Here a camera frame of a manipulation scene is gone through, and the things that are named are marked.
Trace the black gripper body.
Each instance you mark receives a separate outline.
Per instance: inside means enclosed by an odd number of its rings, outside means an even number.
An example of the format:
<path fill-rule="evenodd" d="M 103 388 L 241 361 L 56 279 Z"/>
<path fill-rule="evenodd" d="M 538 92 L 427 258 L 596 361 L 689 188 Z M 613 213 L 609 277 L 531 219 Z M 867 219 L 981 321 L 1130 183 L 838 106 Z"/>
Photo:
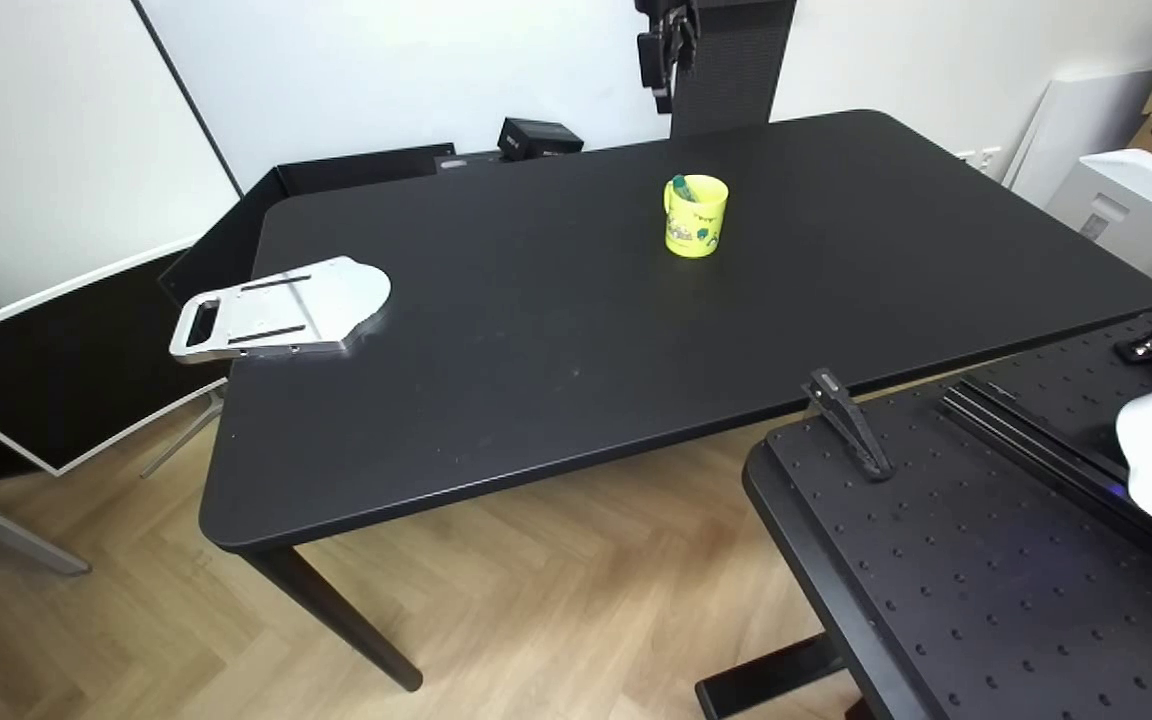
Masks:
<path fill-rule="evenodd" d="M 656 97 L 671 97 L 676 74 L 694 56 L 698 7 L 694 0 L 635 0 L 635 10 L 647 21 L 647 26 L 635 37 L 641 85 Z"/>

